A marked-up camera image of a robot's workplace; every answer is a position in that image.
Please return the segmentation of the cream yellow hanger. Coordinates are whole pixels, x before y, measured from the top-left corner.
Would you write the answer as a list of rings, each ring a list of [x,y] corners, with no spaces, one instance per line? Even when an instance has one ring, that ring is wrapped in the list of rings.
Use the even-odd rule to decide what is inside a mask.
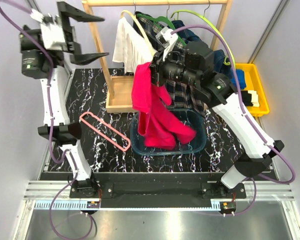
[[[145,40],[148,48],[149,48],[149,51],[151,53],[152,56],[155,55],[156,51],[154,50],[154,48],[152,47],[152,44],[150,43],[149,39],[148,39],[148,36],[146,34],[146,32],[144,31],[144,29],[142,28],[141,24],[139,23],[139,21],[137,20],[137,18],[128,10],[123,10],[121,13],[120,13],[120,17],[123,18],[124,17],[124,14],[128,14],[132,20],[134,21],[134,23],[137,25],[139,31],[141,32],[141,35],[143,36],[143,39]]]

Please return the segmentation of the plaid skirt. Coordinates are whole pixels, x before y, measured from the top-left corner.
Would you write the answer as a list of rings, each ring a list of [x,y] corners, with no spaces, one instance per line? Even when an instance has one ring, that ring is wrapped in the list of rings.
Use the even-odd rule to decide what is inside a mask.
[[[164,27],[158,22],[147,19],[148,15],[140,11],[136,12],[136,19],[142,26],[145,34],[148,37],[152,47],[158,51],[162,44],[156,39],[156,35]],[[183,30],[178,33],[181,39],[187,44],[188,42],[200,42],[201,39],[191,30]],[[205,114],[205,107],[201,100],[195,98],[192,88],[184,83],[168,80],[165,82],[165,88],[171,98],[171,105],[168,109],[193,109],[199,114]]]

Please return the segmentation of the dark green hanger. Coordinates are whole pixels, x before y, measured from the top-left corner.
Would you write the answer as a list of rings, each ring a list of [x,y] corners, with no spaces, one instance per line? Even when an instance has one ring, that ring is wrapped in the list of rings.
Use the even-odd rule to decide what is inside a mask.
[[[142,26],[146,36],[149,39],[149,42],[154,48],[160,46],[160,43],[157,42],[156,35],[164,27],[168,27],[172,30],[176,29],[174,24],[165,16],[152,17],[148,14],[137,11],[135,17]]]

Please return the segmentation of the white pleated skirt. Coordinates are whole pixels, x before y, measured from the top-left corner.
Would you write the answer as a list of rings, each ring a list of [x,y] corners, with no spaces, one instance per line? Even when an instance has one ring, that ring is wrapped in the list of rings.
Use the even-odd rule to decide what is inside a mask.
[[[118,21],[112,61],[123,63],[125,73],[135,73],[137,66],[151,62],[156,52],[125,17]]]

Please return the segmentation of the red garment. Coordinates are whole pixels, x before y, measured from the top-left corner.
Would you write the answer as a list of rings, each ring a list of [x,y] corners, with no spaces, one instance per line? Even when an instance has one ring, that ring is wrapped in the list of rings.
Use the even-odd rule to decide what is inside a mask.
[[[166,106],[172,99],[165,86],[151,83],[150,62],[136,67],[131,92],[132,107],[138,111],[138,133],[146,147],[173,150],[177,141],[188,144],[196,131],[184,125]]]

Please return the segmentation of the pink hanger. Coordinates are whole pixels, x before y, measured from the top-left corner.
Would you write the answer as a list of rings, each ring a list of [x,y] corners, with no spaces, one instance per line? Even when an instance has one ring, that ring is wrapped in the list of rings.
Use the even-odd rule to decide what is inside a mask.
[[[106,123],[102,118],[99,118],[97,115],[90,111],[86,111],[79,116],[79,121],[85,124],[88,128],[94,131],[96,134],[103,137],[105,140],[113,144],[117,149],[122,152],[126,152],[131,147],[131,140],[112,127],[111,124]],[[116,137],[120,137],[123,140],[123,145],[120,145],[115,137],[112,136],[114,134]]]

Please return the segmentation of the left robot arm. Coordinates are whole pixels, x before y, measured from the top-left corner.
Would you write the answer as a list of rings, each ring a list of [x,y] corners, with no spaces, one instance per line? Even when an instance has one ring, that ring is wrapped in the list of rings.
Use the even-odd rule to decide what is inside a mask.
[[[71,190],[93,198],[99,186],[81,147],[81,124],[71,122],[67,113],[62,84],[67,79],[64,53],[68,53],[71,63],[77,66],[88,65],[108,55],[106,52],[83,54],[70,20],[93,23],[103,22],[104,18],[90,15],[65,1],[58,1],[57,9],[55,17],[35,9],[31,11],[31,18],[38,21],[40,27],[30,29],[24,25],[19,34],[21,72],[41,82],[44,120],[37,129],[38,134],[49,141],[51,152],[52,144],[63,151],[62,157],[67,159],[73,172]]]

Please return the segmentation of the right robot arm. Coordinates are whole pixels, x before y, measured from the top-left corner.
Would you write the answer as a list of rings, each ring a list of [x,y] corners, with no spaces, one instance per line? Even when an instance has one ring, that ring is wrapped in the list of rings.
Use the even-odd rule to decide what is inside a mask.
[[[150,70],[151,82],[157,86],[170,80],[193,87],[195,95],[228,124],[242,143],[245,153],[217,185],[220,197],[229,198],[240,182],[261,174],[284,148],[284,143],[268,136],[241,104],[232,81],[214,70],[214,52],[204,42],[188,43],[184,59],[179,52],[161,48],[154,54]]]

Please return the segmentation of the lime green hanger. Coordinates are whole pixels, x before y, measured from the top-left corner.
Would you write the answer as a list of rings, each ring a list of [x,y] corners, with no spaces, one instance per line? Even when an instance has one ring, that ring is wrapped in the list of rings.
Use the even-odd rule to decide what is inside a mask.
[[[177,17],[176,19],[178,20],[179,19],[179,13],[189,13],[189,14],[192,14],[192,15],[195,15],[196,17],[202,19],[204,22],[206,22],[213,30],[215,30],[215,32],[221,37],[221,39],[223,40],[223,42],[225,43],[226,47],[228,48],[228,50],[230,51],[230,56],[231,56],[231,59],[233,61],[233,63],[235,64],[235,58],[234,58],[234,55],[232,53],[232,51],[230,50],[229,48],[229,45],[228,43],[225,41],[224,37],[222,36],[222,34],[219,32],[219,30],[204,16],[204,15],[201,15],[200,13],[197,13],[193,10],[188,10],[188,9],[180,9],[180,10],[176,10],[174,11],[170,18],[173,18],[175,14],[177,14]]]

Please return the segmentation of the clear blue plastic basin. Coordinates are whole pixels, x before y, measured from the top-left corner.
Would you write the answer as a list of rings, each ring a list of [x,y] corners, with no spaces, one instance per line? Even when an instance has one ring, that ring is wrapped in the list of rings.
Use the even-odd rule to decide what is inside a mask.
[[[138,133],[139,114],[136,113],[130,123],[130,140],[131,146],[135,153],[141,156],[170,156],[182,154],[195,154],[200,152],[206,145],[207,134],[204,126],[203,117],[192,109],[175,108],[170,110],[179,121],[184,125],[191,127],[196,131],[194,139],[188,144],[181,144],[176,141],[174,149],[164,149],[158,147],[145,146],[145,138]]]

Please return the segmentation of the wooden clothes rack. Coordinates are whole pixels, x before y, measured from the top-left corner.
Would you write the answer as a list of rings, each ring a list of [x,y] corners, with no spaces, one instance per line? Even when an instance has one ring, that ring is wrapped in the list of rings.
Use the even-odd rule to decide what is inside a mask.
[[[222,5],[216,28],[222,32],[231,10],[231,0],[83,0],[86,13],[93,15],[93,7],[122,6],[163,6],[163,5]],[[131,92],[134,77],[130,75],[111,76],[105,57],[100,59],[100,65],[107,84],[105,108],[108,113],[132,113]]]

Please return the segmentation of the blue cloth in bin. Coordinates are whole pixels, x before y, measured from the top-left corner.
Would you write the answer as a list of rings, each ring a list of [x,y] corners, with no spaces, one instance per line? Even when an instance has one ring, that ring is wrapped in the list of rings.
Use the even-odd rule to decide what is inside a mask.
[[[243,90],[247,87],[246,79],[245,79],[245,72],[242,69],[236,69],[236,74],[238,77],[238,82],[240,89]]]

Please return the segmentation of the yellow plastic bin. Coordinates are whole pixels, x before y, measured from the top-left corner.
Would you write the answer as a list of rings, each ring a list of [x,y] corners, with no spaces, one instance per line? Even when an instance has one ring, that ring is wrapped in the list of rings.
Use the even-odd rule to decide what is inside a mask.
[[[256,65],[252,63],[236,63],[235,67],[244,72],[245,90],[256,91],[258,94],[259,107],[248,106],[247,109],[253,117],[267,115],[270,109]]]

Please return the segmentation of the black and white item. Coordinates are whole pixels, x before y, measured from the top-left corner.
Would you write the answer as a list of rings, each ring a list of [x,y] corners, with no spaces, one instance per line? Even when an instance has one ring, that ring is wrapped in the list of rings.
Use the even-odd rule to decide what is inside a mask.
[[[242,102],[246,107],[259,107],[259,96],[255,90],[242,90]]]

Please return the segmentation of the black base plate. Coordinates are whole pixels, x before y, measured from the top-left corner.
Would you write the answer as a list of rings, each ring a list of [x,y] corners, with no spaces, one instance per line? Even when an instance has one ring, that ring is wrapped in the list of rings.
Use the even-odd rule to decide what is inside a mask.
[[[220,173],[95,173],[95,183],[80,181],[70,188],[70,198],[101,198],[104,209],[172,209],[212,207],[247,197],[238,183],[227,189]]]

